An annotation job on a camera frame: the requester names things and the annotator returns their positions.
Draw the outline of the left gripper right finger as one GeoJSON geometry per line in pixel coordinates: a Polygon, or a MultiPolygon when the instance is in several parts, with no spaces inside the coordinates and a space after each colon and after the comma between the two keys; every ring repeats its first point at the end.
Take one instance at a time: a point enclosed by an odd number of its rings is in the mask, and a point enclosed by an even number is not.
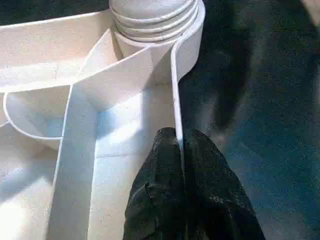
{"type": "Polygon", "coordinates": [[[212,140],[196,129],[183,138],[186,191],[192,223],[209,240],[263,240],[243,185],[212,140]]]}

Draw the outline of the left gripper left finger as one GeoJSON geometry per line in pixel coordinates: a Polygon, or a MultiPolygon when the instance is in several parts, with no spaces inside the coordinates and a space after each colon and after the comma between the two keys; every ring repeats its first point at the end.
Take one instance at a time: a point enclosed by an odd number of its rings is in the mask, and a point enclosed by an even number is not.
{"type": "Polygon", "coordinates": [[[124,240],[182,240],[185,186],[173,127],[161,128],[129,193],[124,240]]]}

